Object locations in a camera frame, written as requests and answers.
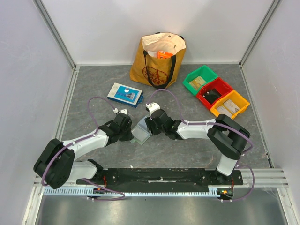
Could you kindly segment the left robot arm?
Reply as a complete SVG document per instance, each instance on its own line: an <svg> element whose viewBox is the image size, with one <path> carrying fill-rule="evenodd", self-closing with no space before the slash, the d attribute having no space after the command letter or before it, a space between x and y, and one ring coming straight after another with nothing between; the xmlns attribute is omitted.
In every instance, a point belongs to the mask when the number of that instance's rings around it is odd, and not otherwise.
<svg viewBox="0 0 300 225"><path fill-rule="evenodd" d="M88 179L93 184L103 180L103 172L93 160L77 161L81 156L99 148L107 147L117 141L130 141L132 121L125 110L95 131L78 139L49 141L34 165L34 172L42 178L43 186L60 188L66 182Z"/></svg>

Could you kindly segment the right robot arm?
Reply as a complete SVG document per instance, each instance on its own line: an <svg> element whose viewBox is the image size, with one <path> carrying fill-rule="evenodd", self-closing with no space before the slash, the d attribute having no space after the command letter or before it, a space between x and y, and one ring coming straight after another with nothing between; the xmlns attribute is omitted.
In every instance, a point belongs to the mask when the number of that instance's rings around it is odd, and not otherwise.
<svg viewBox="0 0 300 225"><path fill-rule="evenodd" d="M226 184L232 178L232 172L250 141L250 133L225 114L207 121L173 120L162 109L153 111L145 119L152 135L165 134L172 140L209 139L222 153L215 172L215 180Z"/></svg>

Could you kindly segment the green card holder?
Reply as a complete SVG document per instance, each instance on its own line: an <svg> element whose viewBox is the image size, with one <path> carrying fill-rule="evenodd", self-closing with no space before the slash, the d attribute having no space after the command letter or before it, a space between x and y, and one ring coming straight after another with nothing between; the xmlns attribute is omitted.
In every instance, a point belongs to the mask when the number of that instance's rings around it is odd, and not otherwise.
<svg viewBox="0 0 300 225"><path fill-rule="evenodd" d="M145 122L147 117L148 116L143 117L132 129L133 139L130 141L131 143L137 142L138 144L143 145L150 138L151 133Z"/></svg>

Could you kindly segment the gold credit card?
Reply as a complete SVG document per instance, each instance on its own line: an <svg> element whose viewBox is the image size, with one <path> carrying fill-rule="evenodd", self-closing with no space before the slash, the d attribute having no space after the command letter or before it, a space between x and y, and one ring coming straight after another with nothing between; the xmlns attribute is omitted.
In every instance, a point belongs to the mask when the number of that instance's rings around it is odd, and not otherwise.
<svg viewBox="0 0 300 225"><path fill-rule="evenodd" d="M192 81L189 82L189 84L195 89L198 90L201 88L201 86L203 86L206 83L206 81L201 77L198 76L195 79L193 79Z"/></svg>

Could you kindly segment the black credit card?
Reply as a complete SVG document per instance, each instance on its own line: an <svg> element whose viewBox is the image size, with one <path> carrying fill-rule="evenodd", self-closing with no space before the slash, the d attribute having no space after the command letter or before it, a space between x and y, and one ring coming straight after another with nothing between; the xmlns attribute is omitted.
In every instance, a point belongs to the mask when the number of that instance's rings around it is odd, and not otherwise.
<svg viewBox="0 0 300 225"><path fill-rule="evenodd" d="M216 89L212 89L207 91L203 97L208 103L213 104L221 97L221 94Z"/></svg>

